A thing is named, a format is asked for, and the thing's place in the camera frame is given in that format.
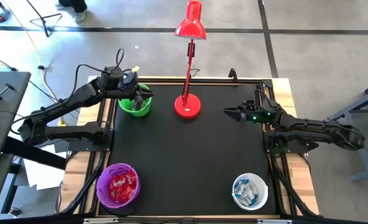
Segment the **lamp base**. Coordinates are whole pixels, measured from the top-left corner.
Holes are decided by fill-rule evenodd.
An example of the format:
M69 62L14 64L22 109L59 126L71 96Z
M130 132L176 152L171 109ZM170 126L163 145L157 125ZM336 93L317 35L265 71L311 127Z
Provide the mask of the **lamp base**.
M174 110L183 119L193 119L201 111L201 101L194 94L188 94L186 105L183 105L183 97L180 95L174 102Z

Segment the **purple bowl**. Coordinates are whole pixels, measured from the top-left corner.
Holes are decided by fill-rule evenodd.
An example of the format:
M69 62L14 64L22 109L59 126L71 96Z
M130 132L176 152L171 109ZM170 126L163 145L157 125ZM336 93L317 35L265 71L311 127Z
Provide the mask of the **purple bowl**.
M119 203L109 197L109 183L111 179L116 174L124 174L126 171L132 170L137 177L136 188L134 189L134 193L132 197L125 203ZM108 208L122 208L126 206L128 203L132 202L137 195L140 193L140 178L137 175L137 172L127 164L113 164L107 167L103 173L101 173L100 177L97 181L97 197L98 200Z

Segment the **green bowl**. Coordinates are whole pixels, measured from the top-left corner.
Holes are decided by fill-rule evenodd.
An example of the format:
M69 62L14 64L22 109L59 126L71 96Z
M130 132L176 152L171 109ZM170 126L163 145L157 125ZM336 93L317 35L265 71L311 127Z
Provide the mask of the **green bowl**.
M146 90L149 90L149 88L144 85L139 83L141 88L144 88ZM133 101L132 100L128 100L128 99L123 99L123 100L118 100L118 104L119 106L122 108L122 110L128 112L129 114L135 116L135 117L142 117L148 114L149 110L151 109L151 101L152 101L152 97L148 98L145 100L145 105L139 109L139 110L132 110L133 108Z

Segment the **yellow cable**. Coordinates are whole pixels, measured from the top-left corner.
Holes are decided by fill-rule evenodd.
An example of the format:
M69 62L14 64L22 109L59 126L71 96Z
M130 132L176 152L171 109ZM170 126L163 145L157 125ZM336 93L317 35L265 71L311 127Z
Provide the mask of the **yellow cable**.
M6 7L10 10L11 14L17 19L18 23L21 25L22 29L25 31L25 33L27 34L30 42L32 43L32 45L34 46L34 49L35 49L35 52L36 52L36 56L37 56L37 60L38 60L38 63L39 65L42 65L42 61L40 59L40 55L39 55L39 51L37 50L37 47L34 43L34 41L32 40L32 38L30 37L28 31L25 29L24 25L22 25L21 21L18 19L18 17L14 14L14 12L11 10L11 8L9 7L9 5L4 1L4 0L1 0L5 5ZM54 97L53 101L56 103L57 102L57 97L55 96L54 92L52 91L52 89L49 87L49 85L47 84L46 82L46 77L45 77L45 74L44 74L44 71L42 69L39 69L40 70L40 74L42 74L42 81L43 81L43 84L46 86L46 89L48 90L48 92L51 94L52 97ZM65 126L65 122L64 122L64 119L63 117L60 117L60 119L58 120L58 125L59 126Z

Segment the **concrete floor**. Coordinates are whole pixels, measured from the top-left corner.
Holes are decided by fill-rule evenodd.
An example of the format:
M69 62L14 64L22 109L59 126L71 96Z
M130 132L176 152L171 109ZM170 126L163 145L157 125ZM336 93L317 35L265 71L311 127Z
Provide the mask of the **concrete floor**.
M35 28L27 22L35 14L24 0L6 2L26 27ZM56 13L53 1L31 2L43 15ZM184 17L187 0L86 2L90 13L82 24L72 21L71 9L63 11L58 22L51 19L48 23L63 27L174 28ZM257 0L202 2L206 28L263 28ZM368 1L264 0L264 7L270 29L368 30ZM19 24L10 18L0 26ZM47 80L61 98L71 92L79 63L98 68L114 65L120 47L125 49L123 68L138 65L141 75L185 75L187 40L172 33L54 32L49 38L43 32L29 33L43 64L50 67ZM361 97L368 87L368 35L271 34L270 39L278 76L290 79L298 117L324 119ZM196 44L193 68L201 70L197 76L226 77L231 67L240 77L272 76L262 33L208 33L208 40ZM0 30L0 59L31 72L31 80L44 89L35 52L23 31ZM89 75L97 72L81 70L78 85L86 83ZM46 96L29 85L19 112L25 115L48 103ZM67 120L75 123L71 116ZM364 171L358 153L322 144L310 152L309 159L320 213L329 218L368 222L368 180L350 180L350 175ZM21 191L31 198L17 197L13 203L23 208L22 217L53 213L55 189L36 192L23 187Z

